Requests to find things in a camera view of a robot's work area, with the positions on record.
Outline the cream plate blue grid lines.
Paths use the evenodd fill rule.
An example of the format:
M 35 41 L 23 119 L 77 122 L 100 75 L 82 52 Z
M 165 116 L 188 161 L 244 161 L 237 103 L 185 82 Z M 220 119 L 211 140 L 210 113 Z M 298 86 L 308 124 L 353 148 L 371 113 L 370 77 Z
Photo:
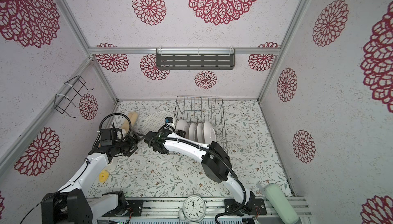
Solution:
M 176 117 L 169 111 L 158 111 L 150 114 L 142 123 L 142 134 L 147 134 L 149 131 L 157 132 L 161 126 L 165 125 L 167 117 L 173 118 L 173 123 L 176 124 Z

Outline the white plate green red rim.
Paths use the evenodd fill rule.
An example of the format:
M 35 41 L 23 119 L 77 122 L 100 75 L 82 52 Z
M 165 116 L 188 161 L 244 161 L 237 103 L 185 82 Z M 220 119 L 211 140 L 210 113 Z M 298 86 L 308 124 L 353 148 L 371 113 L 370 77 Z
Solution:
M 178 120 L 178 122 L 176 124 L 176 130 L 177 131 L 179 131 L 179 130 L 184 131 L 185 135 L 183 137 L 186 139 L 189 139 L 189 124 L 185 120 L 183 120 L 183 119 Z

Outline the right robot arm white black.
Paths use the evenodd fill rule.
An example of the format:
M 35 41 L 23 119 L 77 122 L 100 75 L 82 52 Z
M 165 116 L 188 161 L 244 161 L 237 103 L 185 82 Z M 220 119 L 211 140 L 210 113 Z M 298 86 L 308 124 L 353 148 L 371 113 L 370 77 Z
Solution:
M 215 222 L 226 215 L 266 215 L 266 205 L 263 200 L 256 198 L 255 194 L 247 189 L 232 168 L 230 157 L 220 144 L 213 141 L 210 144 L 202 144 L 185 138 L 185 131 L 176 131 L 169 123 L 172 117 L 166 118 L 166 124 L 157 132 L 149 131 L 145 135 L 145 143 L 149 148 L 161 154 L 176 152 L 188 156 L 199 162 L 206 176 L 216 182 L 222 183 L 232 194 L 236 202 L 224 213 L 215 216 Z

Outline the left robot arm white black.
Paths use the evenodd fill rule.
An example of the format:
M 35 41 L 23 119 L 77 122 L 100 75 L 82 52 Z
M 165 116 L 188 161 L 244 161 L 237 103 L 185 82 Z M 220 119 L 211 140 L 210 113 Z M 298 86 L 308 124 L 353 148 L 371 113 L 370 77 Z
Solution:
M 130 157 L 140 141 L 132 131 L 138 113 L 124 116 L 121 128 L 99 128 L 98 137 L 84 164 L 58 191 L 48 193 L 38 204 L 44 224 L 95 224 L 99 218 L 112 213 L 124 216 L 130 207 L 122 191 L 104 194 L 101 198 L 88 202 L 86 194 L 99 174 L 117 156 Z

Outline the white analog clock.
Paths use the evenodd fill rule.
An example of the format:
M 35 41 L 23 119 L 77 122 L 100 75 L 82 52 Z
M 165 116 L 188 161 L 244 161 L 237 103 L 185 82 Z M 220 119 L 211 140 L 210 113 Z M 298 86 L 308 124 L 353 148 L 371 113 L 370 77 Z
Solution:
M 205 218 L 206 213 L 206 201 L 194 194 L 183 202 L 182 208 L 178 211 L 178 219 L 188 224 L 199 224 Z

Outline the pale green bottle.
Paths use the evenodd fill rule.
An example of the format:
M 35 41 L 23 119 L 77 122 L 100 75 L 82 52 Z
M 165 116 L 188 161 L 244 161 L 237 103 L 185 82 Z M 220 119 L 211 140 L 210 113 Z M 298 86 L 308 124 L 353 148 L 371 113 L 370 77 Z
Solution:
M 277 184 L 262 185 L 257 183 L 257 186 L 273 206 L 284 224 L 296 224 L 299 221 L 298 214 Z

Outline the dark grey wall shelf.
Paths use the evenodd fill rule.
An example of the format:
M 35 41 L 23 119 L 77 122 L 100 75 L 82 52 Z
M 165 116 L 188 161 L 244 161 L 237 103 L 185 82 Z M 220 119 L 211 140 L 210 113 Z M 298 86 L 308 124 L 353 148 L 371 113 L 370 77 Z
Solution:
M 236 51 L 224 50 L 165 50 L 156 49 L 159 70 L 232 70 Z

